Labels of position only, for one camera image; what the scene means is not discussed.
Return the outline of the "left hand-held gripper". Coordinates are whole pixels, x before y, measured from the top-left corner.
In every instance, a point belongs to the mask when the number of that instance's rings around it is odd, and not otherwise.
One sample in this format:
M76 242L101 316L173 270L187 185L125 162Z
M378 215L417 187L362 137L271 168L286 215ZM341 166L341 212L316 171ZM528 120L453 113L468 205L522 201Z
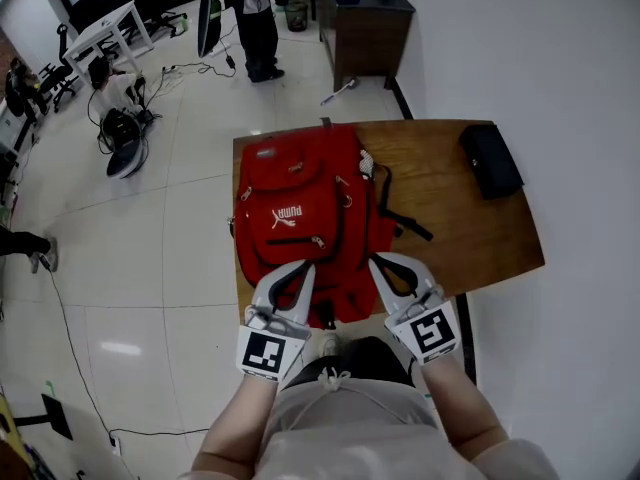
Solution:
M241 372L273 382L284 379L311 336L307 320L315 277L313 263L297 260L258 282L238 333Z

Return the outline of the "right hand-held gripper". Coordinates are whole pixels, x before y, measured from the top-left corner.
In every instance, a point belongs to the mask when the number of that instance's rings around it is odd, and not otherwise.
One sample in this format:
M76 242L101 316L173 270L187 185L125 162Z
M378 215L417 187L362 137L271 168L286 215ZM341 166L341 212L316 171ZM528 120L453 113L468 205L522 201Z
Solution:
M420 366L456 350L458 320L427 266L399 253L380 252L369 270L389 316L384 325Z

